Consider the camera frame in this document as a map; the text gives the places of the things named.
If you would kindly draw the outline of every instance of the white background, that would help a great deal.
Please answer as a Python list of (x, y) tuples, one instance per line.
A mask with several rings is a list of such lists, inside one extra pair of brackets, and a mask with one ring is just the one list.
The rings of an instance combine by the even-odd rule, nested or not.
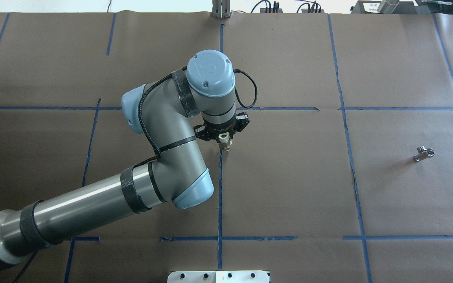
[[(231, 0), (230, 8), (250, 12), (257, 0)], [(284, 13), (295, 13), (303, 2), (280, 0)], [(0, 0), (0, 12), (106, 12), (109, 0)], [(349, 14), (356, 0), (318, 0), (329, 14)], [(110, 11), (193, 12), (211, 11), (212, 0), (112, 0)]]

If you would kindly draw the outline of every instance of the light blue cap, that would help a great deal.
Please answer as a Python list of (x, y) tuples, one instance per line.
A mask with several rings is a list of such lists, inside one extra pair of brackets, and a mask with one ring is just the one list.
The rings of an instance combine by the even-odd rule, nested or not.
[(187, 209), (203, 203), (212, 196), (212, 193), (214, 193), (214, 186), (209, 169), (206, 168), (200, 177), (172, 202), (178, 209)]
[(139, 106), (139, 101), (142, 97), (142, 92), (146, 84), (134, 88), (133, 90), (126, 92), (122, 96), (122, 111), (123, 116), (127, 119), (127, 123), (131, 129), (136, 133), (142, 133), (141, 123), (139, 123), (139, 116), (137, 114), (137, 107)]
[(217, 50), (203, 50), (192, 57), (186, 78), (196, 92), (208, 97), (225, 96), (235, 86), (232, 62)]

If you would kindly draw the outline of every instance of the robotic arm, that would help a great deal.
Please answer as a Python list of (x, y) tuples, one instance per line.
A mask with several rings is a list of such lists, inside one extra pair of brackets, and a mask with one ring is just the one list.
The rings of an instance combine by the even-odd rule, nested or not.
[[(144, 133), (156, 156), (116, 176), (21, 211), (0, 211), (0, 269), (33, 251), (172, 201), (179, 209), (211, 197), (214, 187), (196, 138), (227, 151), (249, 123), (237, 114), (232, 63), (215, 50), (198, 52), (186, 68), (124, 94), (122, 110), (134, 132)], [(202, 114), (192, 129), (187, 118)]]

